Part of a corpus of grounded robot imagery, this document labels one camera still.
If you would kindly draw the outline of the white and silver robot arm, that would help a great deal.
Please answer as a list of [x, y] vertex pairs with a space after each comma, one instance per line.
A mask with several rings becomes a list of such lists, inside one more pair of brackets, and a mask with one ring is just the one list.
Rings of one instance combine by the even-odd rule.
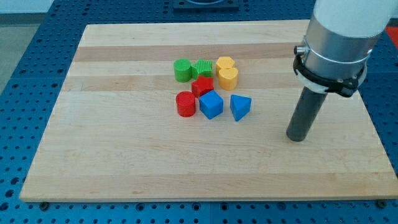
[[293, 70], [315, 93], [350, 97], [366, 78], [367, 61], [397, 0], [316, 0]]

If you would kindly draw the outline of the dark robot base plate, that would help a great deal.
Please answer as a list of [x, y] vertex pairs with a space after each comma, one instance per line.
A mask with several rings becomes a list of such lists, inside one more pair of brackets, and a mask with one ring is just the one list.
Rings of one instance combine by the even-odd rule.
[[175, 11], [238, 9], [239, 0], [172, 0]]

